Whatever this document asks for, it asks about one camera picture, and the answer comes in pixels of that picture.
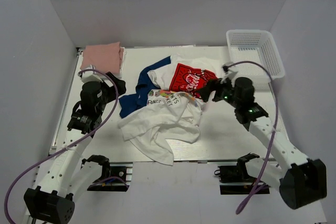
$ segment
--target folded pink cloth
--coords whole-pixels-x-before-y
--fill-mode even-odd
[[[83,62],[80,69],[94,65],[96,69],[102,72],[119,74],[123,53],[124,49],[120,48],[120,42],[87,46],[83,52]]]

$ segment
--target white table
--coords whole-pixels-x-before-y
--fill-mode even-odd
[[[174,53],[182,54],[188,58],[209,57],[220,60],[221,63],[229,61],[227,47],[164,47],[131,48],[126,50],[127,55],[122,74],[122,79],[126,82],[126,94],[135,93],[135,86],[142,69]],[[72,107],[80,100],[79,94],[82,82],[77,76],[77,72],[80,70],[81,62],[82,57],[79,56],[56,143],[63,142]],[[271,91],[258,91],[255,96],[256,101],[274,119],[275,104]],[[103,118],[110,112],[113,103],[111,102],[106,106]],[[89,157],[92,154],[99,154],[108,157],[111,162],[118,163],[150,161],[129,141],[123,141],[121,131],[117,128],[117,122],[120,119],[120,109],[120,105],[117,105],[110,121],[95,134],[83,156]],[[285,130],[282,120],[279,120],[278,128],[282,131]],[[210,101],[206,105],[201,118],[200,131],[201,135],[194,144],[168,140],[174,152],[175,161],[231,160],[250,152],[257,153],[261,157],[266,155],[266,148],[237,122],[234,116],[234,109],[224,101],[217,103]]]

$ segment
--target white wall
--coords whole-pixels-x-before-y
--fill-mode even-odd
[[[77,47],[224,45],[229,29],[269,30],[285,0],[51,0]]]
[[[287,0],[271,29],[286,70],[275,87],[290,139],[327,166],[328,223],[336,223],[335,31],[336,0]]]
[[[50,0],[0,0],[0,200],[14,178],[48,154],[75,47]],[[20,223],[34,173],[14,188],[10,213]],[[0,211],[0,223],[5,220]]]

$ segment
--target blue shirt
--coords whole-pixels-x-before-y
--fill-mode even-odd
[[[150,70],[158,69],[170,63],[170,56],[168,56],[158,61],[157,63],[154,63],[153,65],[144,68],[141,71],[138,79],[138,84],[135,87],[136,94],[124,95],[123,97],[119,98],[119,102],[121,105],[121,118],[125,118],[132,112],[147,105],[149,91],[151,91],[152,89],[157,89],[157,86],[152,83],[147,73]]]

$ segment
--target plastic basket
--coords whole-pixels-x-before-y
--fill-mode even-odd
[[[273,79],[285,76],[273,36],[262,30],[229,30],[226,33],[230,59],[233,62],[250,60],[263,65]],[[252,64],[237,65],[237,76],[250,78],[258,87],[268,87],[270,79],[262,68]]]

